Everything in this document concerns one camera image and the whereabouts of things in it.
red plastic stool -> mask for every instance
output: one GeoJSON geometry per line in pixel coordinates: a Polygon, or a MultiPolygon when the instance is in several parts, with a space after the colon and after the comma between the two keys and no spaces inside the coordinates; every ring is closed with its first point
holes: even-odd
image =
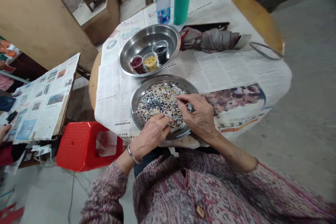
{"type": "Polygon", "coordinates": [[[109,131],[98,122],[71,122],[65,127],[58,148],[57,166],[75,172],[85,172],[110,165],[123,152],[123,140],[118,137],[115,155],[100,157],[96,139],[100,131],[109,131]]]}
{"type": "Polygon", "coordinates": [[[0,211],[0,224],[11,224],[15,220],[19,219],[22,215],[23,212],[25,211],[25,208],[20,208],[16,211],[11,211],[13,207],[15,207],[16,203],[13,205],[10,205],[0,211]]]}

metal bowl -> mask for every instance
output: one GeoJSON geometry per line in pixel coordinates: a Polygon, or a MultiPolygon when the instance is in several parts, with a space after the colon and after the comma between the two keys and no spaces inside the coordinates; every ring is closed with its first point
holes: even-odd
{"type": "Polygon", "coordinates": [[[173,26],[166,24],[148,26],[134,34],[123,46],[119,53],[119,66],[121,70],[129,76],[147,78],[165,68],[176,56],[180,46],[180,33],[173,26]],[[131,58],[135,55],[144,57],[147,53],[152,52],[153,45],[160,40],[166,40],[168,42],[166,63],[152,72],[137,74],[130,66],[131,58]]]}
{"type": "MultiPolygon", "coordinates": [[[[150,86],[159,83],[169,86],[176,86],[178,88],[183,89],[187,94],[198,93],[197,89],[189,81],[174,75],[158,75],[145,81],[139,87],[137,87],[131,98],[131,115],[135,125],[138,127],[139,130],[142,130],[145,126],[145,121],[140,117],[138,113],[139,101],[143,97],[144,92],[150,86]]],[[[188,127],[184,127],[178,132],[168,134],[166,140],[179,139],[189,134],[190,129],[188,127]]]]}

round wooden table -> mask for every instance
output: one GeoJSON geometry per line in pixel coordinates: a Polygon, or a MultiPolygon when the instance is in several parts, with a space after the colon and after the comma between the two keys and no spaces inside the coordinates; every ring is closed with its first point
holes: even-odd
{"type": "MultiPolygon", "coordinates": [[[[274,50],[283,52],[282,35],[271,15],[255,0],[231,0],[264,38],[265,42],[274,50]]],[[[93,109],[96,107],[96,94],[98,85],[98,70],[102,58],[102,50],[99,51],[90,76],[89,95],[93,109]]]]}

bottle label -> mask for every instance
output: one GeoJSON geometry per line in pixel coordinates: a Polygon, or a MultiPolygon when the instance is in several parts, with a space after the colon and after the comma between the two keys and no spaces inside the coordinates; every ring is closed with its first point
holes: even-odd
{"type": "Polygon", "coordinates": [[[170,7],[157,12],[157,23],[170,24],[170,7]]]}

water bottle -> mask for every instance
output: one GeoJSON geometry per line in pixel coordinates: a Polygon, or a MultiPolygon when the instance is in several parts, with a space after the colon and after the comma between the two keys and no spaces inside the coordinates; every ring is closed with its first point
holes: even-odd
{"type": "Polygon", "coordinates": [[[156,0],[157,23],[170,23],[170,0],[156,0]]]}

